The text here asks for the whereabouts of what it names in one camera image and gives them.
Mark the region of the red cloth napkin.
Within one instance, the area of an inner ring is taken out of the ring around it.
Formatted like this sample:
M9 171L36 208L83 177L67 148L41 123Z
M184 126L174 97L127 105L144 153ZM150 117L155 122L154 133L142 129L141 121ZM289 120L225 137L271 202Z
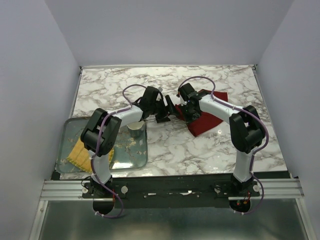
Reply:
M206 90L206 89L201 89L199 91L200 95L208 95L211 91ZM228 102L228 93L227 92L221 92L221 91L215 91L213 95L223 101ZM180 104L175 104L175 109L179 112L178 114L178 119L182 120L185 122L185 118L183 117L182 111L180 109ZM197 137L201 135L202 133L205 133L218 125L220 125L223 122L222 119L207 113L207 112L202 112L201 116L196 119L195 121L191 123L187 123L187 128L189 132L194 136Z

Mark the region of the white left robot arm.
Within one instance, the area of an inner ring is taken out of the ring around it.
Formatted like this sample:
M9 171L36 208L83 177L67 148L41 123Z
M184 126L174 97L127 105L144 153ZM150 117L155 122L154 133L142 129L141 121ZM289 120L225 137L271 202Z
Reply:
M150 115L157 123L169 122L170 115L180 114L168 95L164 96L155 87L143 87L144 93L129 106L113 112L97 108L83 129L80 140L90 157L91 178L96 182L93 191L101 198L111 191L108 183L112 178L109 167L109 152L114 147L118 132L123 126L139 123Z

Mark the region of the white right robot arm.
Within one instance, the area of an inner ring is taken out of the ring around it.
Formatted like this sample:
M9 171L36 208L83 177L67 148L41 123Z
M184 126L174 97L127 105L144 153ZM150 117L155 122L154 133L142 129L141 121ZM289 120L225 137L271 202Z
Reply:
M230 138L236 148L236 163L231 176L230 191L241 196L253 181L253 162L256 152L265 147L263 140L269 139L265 125L257 110L249 105L240 107L216 97L209 90L196 91L187 83L178 88L181 119L195 136L226 122Z

